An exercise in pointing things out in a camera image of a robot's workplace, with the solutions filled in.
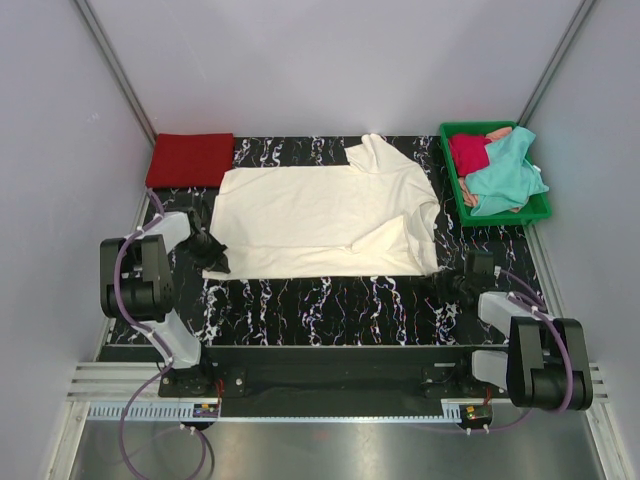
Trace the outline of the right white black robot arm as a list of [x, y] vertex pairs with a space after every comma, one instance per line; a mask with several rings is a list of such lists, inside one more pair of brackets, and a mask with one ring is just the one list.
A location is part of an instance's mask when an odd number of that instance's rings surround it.
[[443, 270], [433, 283], [439, 299], [474, 307], [507, 341], [505, 350], [473, 351], [454, 371], [460, 393], [476, 396], [491, 384], [521, 408], [561, 413], [591, 407], [594, 388], [580, 322], [550, 316], [529, 295], [491, 290], [489, 274]]

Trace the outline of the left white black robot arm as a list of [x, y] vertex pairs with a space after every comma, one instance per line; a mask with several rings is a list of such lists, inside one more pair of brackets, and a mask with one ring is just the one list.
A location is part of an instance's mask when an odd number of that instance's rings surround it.
[[197, 210], [157, 214], [131, 235], [101, 242], [101, 308], [107, 317], [126, 321], [160, 353], [162, 396], [218, 394], [223, 380], [175, 308], [169, 254], [178, 247], [206, 272], [230, 272], [226, 246], [206, 230]]

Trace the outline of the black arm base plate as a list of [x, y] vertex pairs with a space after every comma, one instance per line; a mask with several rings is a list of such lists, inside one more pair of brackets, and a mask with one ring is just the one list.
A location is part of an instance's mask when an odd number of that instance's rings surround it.
[[506, 393], [469, 377], [464, 346], [211, 347], [222, 391], [194, 398], [262, 410], [284, 405], [371, 413], [416, 413], [444, 400], [502, 400]]

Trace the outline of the cream white t shirt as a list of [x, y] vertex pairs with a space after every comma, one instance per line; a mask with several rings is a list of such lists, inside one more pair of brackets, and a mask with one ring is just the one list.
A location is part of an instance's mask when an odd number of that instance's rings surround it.
[[377, 134], [331, 166], [235, 168], [211, 234], [230, 271], [211, 279], [428, 276], [438, 271], [439, 201], [415, 161]]

